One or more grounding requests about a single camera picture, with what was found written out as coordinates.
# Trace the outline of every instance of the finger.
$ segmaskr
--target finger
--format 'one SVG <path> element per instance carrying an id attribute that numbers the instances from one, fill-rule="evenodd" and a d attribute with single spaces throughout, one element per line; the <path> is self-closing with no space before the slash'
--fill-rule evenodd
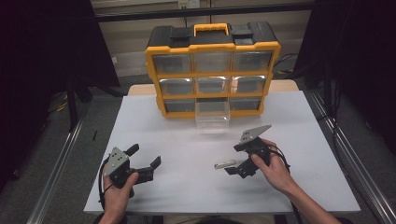
<path id="1" fill-rule="evenodd" d="M 126 180 L 126 183 L 122 189 L 126 189 L 128 192 L 131 191 L 131 189 L 134 186 L 134 183 L 136 183 L 138 177 L 139 177 L 138 172 L 134 172 L 133 174 L 131 174 L 128 177 L 128 179 Z"/>
<path id="2" fill-rule="evenodd" d="M 271 164 L 275 167 L 283 167 L 284 163 L 283 161 L 280 159 L 280 157 L 278 157 L 276 154 L 272 153 L 272 155 L 274 155 L 274 157 L 271 157 Z"/>
<path id="3" fill-rule="evenodd" d="M 250 156 L 251 160 L 256 164 L 263 173 L 266 173 L 270 168 L 265 164 L 265 162 L 256 154 Z"/>
<path id="4" fill-rule="evenodd" d="M 102 177 L 103 177 L 103 186 L 104 186 L 105 189 L 106 189 L 108 186 L 110 186 L 110 185 L 113 184 L 113 181 L 111 181 L 111 179 L 110 179 L 109 176 L 105 176 L 105 173 L 102 174 Z"/>
<path id="5" fill-rule="evenodd" d="M 276 143 L 275 143 L 275 142 L 271 142 L 270 140 L 263 139 L 263 138 L 262 138 L 262 141 L 263 141 L 265 144 L 267 144 L 268 146 L 274 146 L 274 147 L 276 147 Z"/>

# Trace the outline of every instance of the metal rod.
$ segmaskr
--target metal rod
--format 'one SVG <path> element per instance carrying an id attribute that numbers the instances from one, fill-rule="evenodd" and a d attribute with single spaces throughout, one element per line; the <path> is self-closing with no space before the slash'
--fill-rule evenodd
<path id="1" fill-rule="evenodd" d="M 321 99 L 320 95 L 316 92 L 316 93 L 312 93 L 311 96 L 316 106 L 318 107 L 320 113 L 326 114 L 326 110 L 323 107 L 323 100 Z M 326 123 L 332 132 L 334 130 L 334 122 L 335 120 L 333 118 L 326 119 Z M 370 174 L 367 172 L 367 169 L 361 162 L 361 159 L 359 158 L 358 154 L 355 152 L 355 149 L 347 140 L 347 137 L 344 135 L 341 128 L 338 125 L 336 125 L 335 129 L 336 129 L 335 131 L 336 142 L 338 143 L 338 145 L 346 155 L 349 164 L 351 165 L 352 169 L 358 176 L 358 179 L 365 188 L 366 192 L 370 196 L 371 201 L 375 205 L 376 211 L 382 217 L 384 223 L 388 223 L 388 224 L 396 223 L 396 215 L 392 207 L 390 206 L 388 199 L 385 197 L 382 190 L 379 188 L 379 186 L 374 182 Z"/>
<path id="2" fill-rule="evenodd" d="M 212 16 L 212 15 L 301 11 L 301 10 L 311 10 L 314 7 L 338 6 L 343 4 L 345 4 L 344 1 L 329 1 L 329 2 L 319 2 L 319 3 L 306 2 L 306 3 L 292 3 L 292 4 L 261 5 L 261 6 L 252 6 L 252 7 L 204 7 L 204 8 L 190 8 L 184 10 L 174 9 L 174 10 L 149 11 L 149 12 L 99 14 L 94 17 L 60 18 L 60 19 L 57 18 L 52 21 L 69 21 L 69 22 L 70 21 L 75 21 L 75 22 L 138 21 L 138 20 L 150 20 L 150 19 L 198 17 L 198 16 Z"/>
<path id="3" fill-rule="evenodd" d="M 41 192 L 40 197 L 38 198 L 37 203 L 35 204 L 35 208 L 33 209 L 31 215 L 29 216 L 27 224 L 40 224 L 43 222 L 45 215 L 47 214 L 47 210 L 50 206 L 50 202 L 52 200 L 52 196 L 55 193 L 56 187 L 58 185 L 59 180 L 61 179 L 61 175 L 66 165 L 67 159 L 73 146 L 77 140 L 79 131 L 82 126 L 82 122 L 86 117 L 89 106 L 84 106 L 83 111 L 81 113 L 81 118 L 78 121 L 76 128 L 73 132 L 67 135 L 67 139 L 64 143 L 64 147 L 62 148 L 61 154 L 56 161 L 52 172 L 49 176 L 49 179 Z"/>

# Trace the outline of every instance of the clear plastic drawer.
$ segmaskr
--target clear plastic drawer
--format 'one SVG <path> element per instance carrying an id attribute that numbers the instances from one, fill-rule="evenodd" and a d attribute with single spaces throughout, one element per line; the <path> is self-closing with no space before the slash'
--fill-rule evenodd
<path id="1" fill-rule="evenodd" d="M 253 97 L 231 97 L 230 109 L 231 110 L 258 110 L 262 98 L 260 96 Z"/>
<path id="2" fill-rule="evenodd" d="M 267 76 L 233 77 L 231 92 L 262 92 Z"/>
<path id="3" fill-rule="evenodd" d="M 191 72 L 190 54 L 154 55 L 152 58 L 158 74 L 180 74 Z"/>
<path id="4" fill-rule="evenodd" d="M 159 83 L 163 95 L 192 94 L 192 78 L 160 79 Z"/>
<path id="5" fill-rule="evenodd" d="M 194 99 L 163 100 L 166 112 L 193 112 L 195 110 Z"/>
<path id="6" fill-rule="evenodd" d="M 246 51 L 233 54 L 234 71 L 267 70 L 272 51 Z"/>
<path id="7" fill-rule="evenodd" d="M 201 133 L 226 133 L 230 124 L 228 98 L 197 99 L 195 120 Z"/>
<path id="8" fill-rule="evenodd" d="M 199 93 L 224 93 L 228 91 L 229 77 L 197 77 L 195 87 Z"/>
<path id="9" fill-rule="evenodd" d="M 194 54 L 195 72 L 230 71 L 230 52 L 208 52 Z"/>

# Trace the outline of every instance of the gray floor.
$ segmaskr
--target gray floor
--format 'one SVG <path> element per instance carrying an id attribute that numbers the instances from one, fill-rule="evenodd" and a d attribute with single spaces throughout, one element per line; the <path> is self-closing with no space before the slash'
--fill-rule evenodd
<path id="1" fill-rule="evenodd" d="M 132 84 L 150 83 L 150 80 L 147 76 L 133 76 L 122 77 L 120 82 L 121 87 L 116 89 L 127 92 Z M 300 79 L 297 83 L 304 89 Z M 88 114 L 65 162 L 43 223 L 92 223 L 95 219 L 95 216 L 85 214 L 82 210 L 120 109 L 121 98 L 97 89 L 92 89 L 92 93 L 93 100 L 90 103 L 78 103 L 80 109 L 89 108 Z M 309 92 L 306 93 L 308 102 L 312 104 Z M 56 107 L 61 101 L 62 97 L 56 99 L 51 107 Z M 68 116 L 67 108 L 50 114 L 46 128 L 21 167 L 21 178 L 9 181 L 0 195 L 0 223 L 26 223 L 28 220 L 64 146 L 69 129 Z M 339 108 L 338 123 L 391 206 L 396 207 L 395 156 L 389 152 L 381 136 L 366 128 L 364 118 L 345 96 Z M 319 121 L 319 125 L 332 147 L 329 128 L 323 120 Z M 355 223 L 377 223 L 368 206 L 372 209 L 375 207 L 343 154 L 341 157 L 351 179 L 362 192 L 360 196 L 350 182 L 362 211 L 337 216 L 348 217 Z M 293 215 L 287 215 L 287 218 L 289 223 L 296 223 Z M 145 220 L 131 217 L 130 223 L 145 223 Z"/>

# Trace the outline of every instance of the black curtain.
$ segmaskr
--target black curtain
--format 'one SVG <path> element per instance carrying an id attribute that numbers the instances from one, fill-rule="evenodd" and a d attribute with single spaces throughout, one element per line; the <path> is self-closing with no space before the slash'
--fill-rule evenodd
<path id="1" fill-rule="evenodd" d="M 51 95 L 65 91 L 70 77 L 120 85 L 98 23 L 72 20 L 92 16 L 89 0 L 0 3 L 0 189 L 34 145 Z"/>
<path id="2" fill-rule="evenodd" d="M 315 88 L 326 74 L 336 79 L 396 154 L 394 24 L 389 1 L 349 0 L 339 6 L 316 7 L 294 70 L 313 64 L 304 72 L 308 88 Z"/>

